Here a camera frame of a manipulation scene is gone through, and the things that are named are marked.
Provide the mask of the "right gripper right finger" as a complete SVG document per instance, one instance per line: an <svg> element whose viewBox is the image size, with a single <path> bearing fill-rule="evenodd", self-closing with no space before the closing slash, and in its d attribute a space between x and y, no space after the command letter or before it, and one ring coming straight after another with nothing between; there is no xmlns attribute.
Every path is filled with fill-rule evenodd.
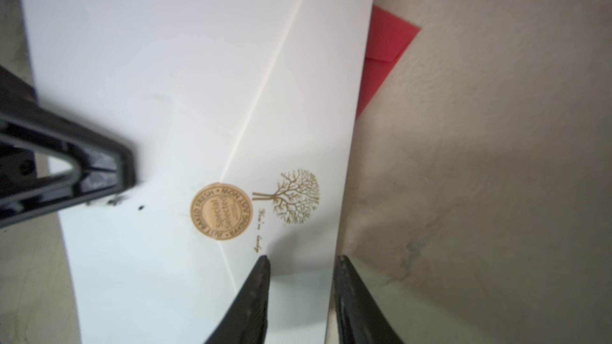
<svg viewBox="0 0 612 344"><path fill-rule="evenodd" d="M333 287L340 343L403 344L345 255L336 258Z"/></svg>

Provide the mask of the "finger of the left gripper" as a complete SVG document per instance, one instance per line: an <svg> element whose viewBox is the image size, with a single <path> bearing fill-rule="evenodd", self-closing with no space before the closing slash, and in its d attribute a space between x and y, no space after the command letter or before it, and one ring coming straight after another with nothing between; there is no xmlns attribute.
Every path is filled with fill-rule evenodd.
<svg viewBox="0 0 612 344"><path fill-rule="evenodd" d="M37 103L1 70L1 226L8 227L136 185L132 152Z"/></svg>

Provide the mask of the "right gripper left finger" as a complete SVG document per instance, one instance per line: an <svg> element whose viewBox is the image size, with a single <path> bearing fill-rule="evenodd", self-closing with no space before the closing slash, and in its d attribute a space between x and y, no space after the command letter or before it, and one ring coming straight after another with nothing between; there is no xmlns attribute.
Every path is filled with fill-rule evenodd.
<svg viewBox="0 0 612 344"><path fill-rule="evenodd" d="M271 265L260 256L222 321L205 344L264 344L268 328Z"/></svg>

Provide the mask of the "white envelope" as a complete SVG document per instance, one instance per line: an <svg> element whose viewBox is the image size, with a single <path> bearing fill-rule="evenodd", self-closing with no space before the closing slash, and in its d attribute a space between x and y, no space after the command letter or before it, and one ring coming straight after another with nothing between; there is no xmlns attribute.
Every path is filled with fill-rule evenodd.
<svg viewBox="0 0 612 344"><path fill-rule="evenodd" d="M373 0L22 0L40 104L130 146L59 213L84 343L202 343L261 255L269 343L325 341Z"/></svg>

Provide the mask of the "red envelope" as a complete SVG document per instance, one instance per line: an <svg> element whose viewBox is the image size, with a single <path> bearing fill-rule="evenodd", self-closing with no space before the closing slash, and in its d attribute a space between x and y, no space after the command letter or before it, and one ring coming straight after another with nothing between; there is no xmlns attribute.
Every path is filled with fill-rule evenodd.
<svg viewBox="0 0 612 344"><path fill-rule="evenodd" d="M373 6L356 118L372 101L420 30L416 25Z"/></svg>

